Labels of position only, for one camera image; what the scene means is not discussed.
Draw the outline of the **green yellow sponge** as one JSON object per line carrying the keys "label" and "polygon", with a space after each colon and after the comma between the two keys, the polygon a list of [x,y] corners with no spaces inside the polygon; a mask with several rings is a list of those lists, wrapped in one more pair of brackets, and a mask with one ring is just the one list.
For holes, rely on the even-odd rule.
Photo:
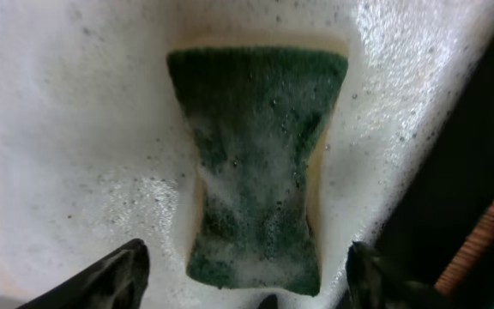
{"label": "green yellow sponge", "polygon": [[166,64],[203,189],[187,275],[217,288],[318,294],[310,158],[347,58],[289,46],[206,47],[173,51]]}

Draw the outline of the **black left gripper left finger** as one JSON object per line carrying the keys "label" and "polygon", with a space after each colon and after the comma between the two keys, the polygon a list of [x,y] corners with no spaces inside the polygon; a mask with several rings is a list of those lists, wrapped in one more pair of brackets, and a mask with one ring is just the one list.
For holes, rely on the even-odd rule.
{"label": "black left gripper left finger", "polygon": [[138,309],[149,272],[147,246],[132,239],[17,309]]}

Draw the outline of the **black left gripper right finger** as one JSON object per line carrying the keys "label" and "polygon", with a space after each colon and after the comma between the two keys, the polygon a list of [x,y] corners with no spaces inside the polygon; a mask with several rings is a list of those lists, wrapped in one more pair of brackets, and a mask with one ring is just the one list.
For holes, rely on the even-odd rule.
{"label": "black left gripper right finger", "polygon": [[365,242],[348,249],[346,278],[350,300],[359,309],[451,309],[445,296],[415,280],[389,257]]}

